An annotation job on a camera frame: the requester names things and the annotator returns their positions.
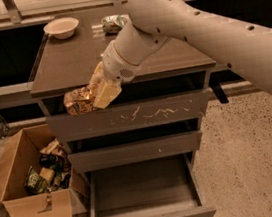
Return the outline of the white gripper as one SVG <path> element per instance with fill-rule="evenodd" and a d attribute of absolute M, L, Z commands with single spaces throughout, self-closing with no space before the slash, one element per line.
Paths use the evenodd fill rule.
<path fill-rule="evenodd" d="M 99 83 L 97 96 L 93 103 L 94 107 L 106 109 L 122 92 L 120 82 L 127 83 L 132 81 L 140 69 L 141 66 L 132 65 L 124 60 L 117 53 L 115 42 L 111 41 L 103 52 L 102 62 L 98 62 L 90 78 L 89 84 Z"/>

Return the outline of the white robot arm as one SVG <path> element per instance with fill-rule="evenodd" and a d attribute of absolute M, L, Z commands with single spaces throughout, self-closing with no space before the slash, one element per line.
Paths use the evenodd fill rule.
<path fill-rule="evenodd" d="M 272 29 L 200 11 L 182 0 L 128 0 L 129 20 L 103 52 L 90 83 L 105 109 L 148 56 L 171 38 L 184 41 L 272 95 Z"/>

